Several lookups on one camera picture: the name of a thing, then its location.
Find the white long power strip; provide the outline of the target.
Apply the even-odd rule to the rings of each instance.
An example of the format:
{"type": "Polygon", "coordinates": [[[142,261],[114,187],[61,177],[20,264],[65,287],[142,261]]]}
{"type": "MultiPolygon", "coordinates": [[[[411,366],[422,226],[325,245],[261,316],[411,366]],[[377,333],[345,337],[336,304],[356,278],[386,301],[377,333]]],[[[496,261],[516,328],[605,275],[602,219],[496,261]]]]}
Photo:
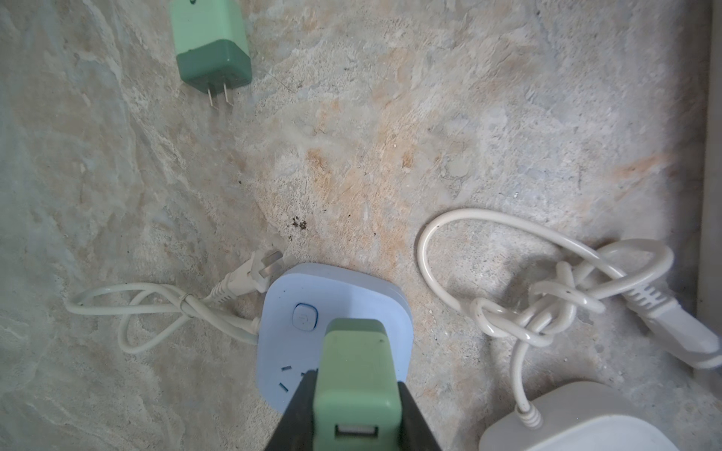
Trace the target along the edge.
{"type": "Polygon", "coordinates": [[[712,3],[698,317],[721,333],[721,3],[712,3]]]}

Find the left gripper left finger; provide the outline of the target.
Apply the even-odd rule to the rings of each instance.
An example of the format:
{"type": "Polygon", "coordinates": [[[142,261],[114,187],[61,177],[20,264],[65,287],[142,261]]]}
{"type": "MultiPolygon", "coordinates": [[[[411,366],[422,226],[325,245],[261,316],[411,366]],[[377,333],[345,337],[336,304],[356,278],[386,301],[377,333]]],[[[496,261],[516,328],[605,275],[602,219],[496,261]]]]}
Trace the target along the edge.
{"type": "Polygon", "coordinates": [[[317,375],[310,370],[303,376],[265,451],[312,451],[317,375]]]}

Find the green plug adapter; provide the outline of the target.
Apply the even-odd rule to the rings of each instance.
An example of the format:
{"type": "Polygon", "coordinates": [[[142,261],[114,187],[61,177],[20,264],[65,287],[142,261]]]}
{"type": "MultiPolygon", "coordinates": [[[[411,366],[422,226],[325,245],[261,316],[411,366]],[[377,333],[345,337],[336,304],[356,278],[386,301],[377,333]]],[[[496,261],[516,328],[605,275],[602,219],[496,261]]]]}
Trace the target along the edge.
{"type": "Polygon", "coordinates": [[[170,4],[180,78],[212,101],[253,80],[251,57],[238,2],[180,0],[170,4]]]}
{"type": "Polygon", "coordinates": [[[312,411],[315,450],[400,448],[402,402],[380,321],[331,321],[323,339],[312,411]]]}

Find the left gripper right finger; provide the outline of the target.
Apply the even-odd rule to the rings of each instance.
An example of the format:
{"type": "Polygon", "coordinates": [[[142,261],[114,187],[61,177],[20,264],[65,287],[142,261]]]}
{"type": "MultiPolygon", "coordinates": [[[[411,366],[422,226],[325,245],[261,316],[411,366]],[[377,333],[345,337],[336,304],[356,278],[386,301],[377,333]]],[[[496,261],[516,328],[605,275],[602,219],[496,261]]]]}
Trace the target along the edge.
{"type": "Polygon", "coordinates": [[[400,423],[400,450],[402,451],[441,451],[434,434],[413,399],[406,384],[398,382],[400,402],[402,402],[402,422],[400,423]]]}

